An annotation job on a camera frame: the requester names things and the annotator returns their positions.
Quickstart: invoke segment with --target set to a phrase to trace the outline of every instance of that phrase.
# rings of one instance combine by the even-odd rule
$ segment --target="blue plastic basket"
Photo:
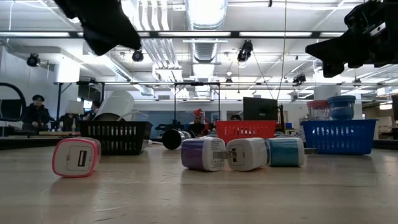
[[[307,147],[320,154],[370,154],[376,121],[304,121]]]

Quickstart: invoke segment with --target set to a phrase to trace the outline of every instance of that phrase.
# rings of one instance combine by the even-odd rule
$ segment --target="pink usb charger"
[[[52,156],[52,170],[61,177],[88,177],[101,158],[101,143],[92,138],[70,138],[60,141]]]

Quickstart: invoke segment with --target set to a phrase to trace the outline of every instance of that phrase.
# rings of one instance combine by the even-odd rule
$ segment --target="table surface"
[[[53,147],[0,151],[0,223],[397,223],[398,151],[312,155],[303,167],[187,170],[180,151],[103,156],[82,179],[52,172]]]

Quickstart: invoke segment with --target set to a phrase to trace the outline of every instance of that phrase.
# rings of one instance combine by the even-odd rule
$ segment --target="black cylinder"
[[[182,141],[190,138],[195,138],[195,134],[191,131],[169,129],[163,133],[162,142],[166,149],[174,150],[181,146]]]

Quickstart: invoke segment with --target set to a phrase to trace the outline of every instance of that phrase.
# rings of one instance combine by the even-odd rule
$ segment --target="red plastic basket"
[[[217,136],[225,141],[239,138],[273,138],[276,121],[217,121]]]

